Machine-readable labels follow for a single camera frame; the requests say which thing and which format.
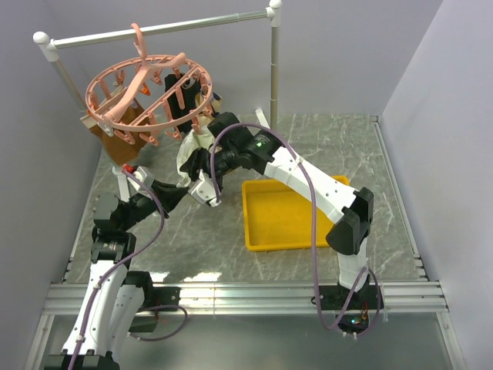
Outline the pale green white underwear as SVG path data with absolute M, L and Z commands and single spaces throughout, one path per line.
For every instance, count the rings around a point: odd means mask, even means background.
M 189 158 L 191 153 L 197 148 L 205 148 L 209 150 L 215 141 L 214 135 L 207 129 L 202 128 L 200 133 L 190 131 L 186 138 L 182 141 L 178 154 L 176 156 L 176 169 L 180 176 L 180 180 L 177 183 L 178 187 L 188 187 L 191 182 L 196 181 L 198 178 L 189 178 L 184 172 L 179 170 Z

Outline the pink round clip hanger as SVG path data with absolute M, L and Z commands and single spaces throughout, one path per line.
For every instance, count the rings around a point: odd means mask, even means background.
M 200 132 L 197 116 L 213 93 L 210 74 L 183 52 L 149 54 L 140 27 L 131 27 L 138 56 L 110 66 L 90 82 L 85 115 L 108 136 L 130 144 L 135 142 L 132 133 L 156 145 L 162 131 L 175 138 Z

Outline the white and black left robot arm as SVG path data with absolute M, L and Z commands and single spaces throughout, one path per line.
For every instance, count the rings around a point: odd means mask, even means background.
M 93 215 L 89 283 L 70 336 L 60 354 L 49 355 L 46 369 L 118 369 L 118 357 L 136 314 L 186 312 L 179 289 L 166 293 L 148 271 L 130 270 L 139 253 L 130 229 L 154 212 L 164 221 L 186 196 L 187 188 L 154 180 L 127 201 L 102 193 Z

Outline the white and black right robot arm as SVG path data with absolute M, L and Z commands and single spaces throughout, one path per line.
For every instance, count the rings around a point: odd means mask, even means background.
M 310 201 L 333 224 L 325 237 L 337 252 L 340 301 L 356 308 L 367 297 L 367 238 L 374 216 L 374 194 L 327 175 L 305 160 L 289 143 L 268 127 L 241 123 L 233 113 L 222 113 L 200 133 L 189 133 L 176 157 L 183 185 L 192 195 L 215 207 L 220 202 L 223 177 L 243 168 L 277 180 Z

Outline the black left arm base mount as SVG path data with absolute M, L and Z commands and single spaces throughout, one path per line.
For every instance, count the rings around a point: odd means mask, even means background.
M 138 309 L 129 328 L 130 334 L 153 333 L 164 314 L 178 312 L 180 288 L 157 287 Z

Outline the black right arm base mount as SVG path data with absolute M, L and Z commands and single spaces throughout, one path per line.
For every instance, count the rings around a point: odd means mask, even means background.
M 355 341 L 368 333 L 384 313 L 381 287 L 369 280 L 353 294 L 339 284 L 321 285 L 319 293 L 311 298 L 311 303 L 317 309 L 322 327 Z

